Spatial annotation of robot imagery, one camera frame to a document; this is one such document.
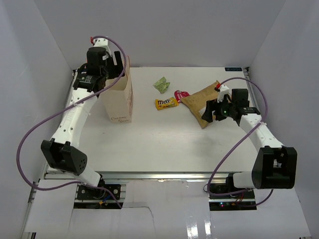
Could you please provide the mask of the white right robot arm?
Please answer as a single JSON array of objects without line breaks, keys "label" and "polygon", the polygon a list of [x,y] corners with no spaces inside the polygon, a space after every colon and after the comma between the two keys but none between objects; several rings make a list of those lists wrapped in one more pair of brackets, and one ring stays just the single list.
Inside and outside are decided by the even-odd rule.
[{"label": "white right robot arm", "polygon": [[251,107],[247,89],[230,90],[218,84],[218,97],[206,102],[202,119],[207,122],[232,118],[246,132],[258,154],[251,171],[229,176],[226,195],[238,198],[243,189],[291,189],[295,185],[297,151],[286,147],[270,132],[256,107]]}]

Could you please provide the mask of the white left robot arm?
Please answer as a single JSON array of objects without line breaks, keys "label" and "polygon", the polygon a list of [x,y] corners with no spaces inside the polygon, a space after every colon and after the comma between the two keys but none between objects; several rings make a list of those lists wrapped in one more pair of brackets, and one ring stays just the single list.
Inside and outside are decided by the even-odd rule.
[{"label": "white left robot arm", "polygon": [[87,62],[73,74],[68,109],[50,140],[44,140],[41,151],[51,168],[68,173],[83,184],[95,199],[105,194],[101,175],[88,166],[87,155],[79,150],[82,129],[100,91],[106,83],[125,74],[120,51],[110,54],[104,47],[91,47]]}]

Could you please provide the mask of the large brown kraft snack bag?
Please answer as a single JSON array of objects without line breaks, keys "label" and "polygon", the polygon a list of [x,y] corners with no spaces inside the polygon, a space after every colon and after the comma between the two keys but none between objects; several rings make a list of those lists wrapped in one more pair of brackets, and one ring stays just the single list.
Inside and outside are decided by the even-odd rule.
[{"label": "large brown kraft snack bag", "polygon": [[218,92],[215,88],[218,84],[219,82],[216,81],[201,91],[181,99],[181,102],[189,108],[202,129],[206,128],[209,124],[201,118],[206,109],[206,102],[217,99]]}]

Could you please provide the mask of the pink red snack packet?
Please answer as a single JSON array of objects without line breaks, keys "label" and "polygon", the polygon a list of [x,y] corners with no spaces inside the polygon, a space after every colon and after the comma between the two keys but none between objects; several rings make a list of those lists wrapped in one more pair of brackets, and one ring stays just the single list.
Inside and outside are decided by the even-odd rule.
[{"label": "pink red snack packet", "polygon": [[176,98],[177,102],[180,103],[182,98],[188,97],[190,94],[186,91],[177,90],[174,92],[174,97]]}]

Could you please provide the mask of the blue right corner label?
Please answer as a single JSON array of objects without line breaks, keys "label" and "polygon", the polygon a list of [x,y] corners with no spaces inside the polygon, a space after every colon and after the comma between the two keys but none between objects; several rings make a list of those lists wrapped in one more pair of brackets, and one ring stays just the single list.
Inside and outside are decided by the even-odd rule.
[{"label": "blue right corner label", "polygon": [[225,71],[227,72],[242,72],[242,68],[240,67],[225,67]]}]

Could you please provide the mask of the yellow M&M's packet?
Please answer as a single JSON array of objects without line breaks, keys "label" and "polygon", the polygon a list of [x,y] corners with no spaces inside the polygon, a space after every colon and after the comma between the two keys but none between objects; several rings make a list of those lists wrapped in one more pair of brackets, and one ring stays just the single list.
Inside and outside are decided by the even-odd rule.
[{"label": "yellow M&M's packet", "polygon": [[156,99],[155,106],[156,106],[156,109],[159,111],[159,110],[163,110],[163,109],[167,109],[167,108],[177,107],[177,106],[179,106],[179,103],[176,100],[176,98],[170,97],[166,100]]}]

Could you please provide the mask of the green crumpled snack packet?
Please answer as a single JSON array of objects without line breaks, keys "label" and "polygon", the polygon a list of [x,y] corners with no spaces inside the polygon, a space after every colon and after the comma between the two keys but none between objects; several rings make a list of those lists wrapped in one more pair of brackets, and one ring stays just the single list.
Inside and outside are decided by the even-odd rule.
[{"label": "green crumpled snack packet", "polygon": [[164,94],[169,86],[170,82],[167,81],[166,77],[160,78],[153,84],[153,87],[157,89],[161,94]]}]

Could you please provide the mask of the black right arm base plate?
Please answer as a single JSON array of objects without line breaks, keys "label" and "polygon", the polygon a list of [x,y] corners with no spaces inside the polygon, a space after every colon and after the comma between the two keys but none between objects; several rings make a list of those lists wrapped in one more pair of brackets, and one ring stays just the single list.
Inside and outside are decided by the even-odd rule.
[{"label": "black right arm base plate", "polygon": [[240,189],[230,183],[211,183],[209,196],[209,209],[218,211],[256,210],[255,193],[252,189]]}]

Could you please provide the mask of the aluminium front rail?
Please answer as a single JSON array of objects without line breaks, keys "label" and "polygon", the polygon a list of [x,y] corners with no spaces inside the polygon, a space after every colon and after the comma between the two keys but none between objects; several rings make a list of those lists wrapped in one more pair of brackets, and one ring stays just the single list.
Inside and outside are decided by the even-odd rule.
[{"label": "aluminium front rail", "polygon": [[[182,179],[182,180],[208,180],[211,176],[209,172],[101,172],[105,180],[111,179]],[[214,178],[226,178],[230,172],[216,173]],[[45,179],[72,179],[71,175],[59,171],[48,171]]]}]

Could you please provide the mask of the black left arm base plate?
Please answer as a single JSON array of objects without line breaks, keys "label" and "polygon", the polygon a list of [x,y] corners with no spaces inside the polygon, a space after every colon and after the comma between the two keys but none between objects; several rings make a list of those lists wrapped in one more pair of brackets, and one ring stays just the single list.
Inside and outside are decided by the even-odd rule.
[{"label": "black left arm base plate", "polygon": [[81,203],[99,203],[105,204],[108,200],[113,200],[113,196],[120,200],[121,185],[120,184],[105,184],[103,189],[93,189],[84,185],[77,188],[75,199]]}]

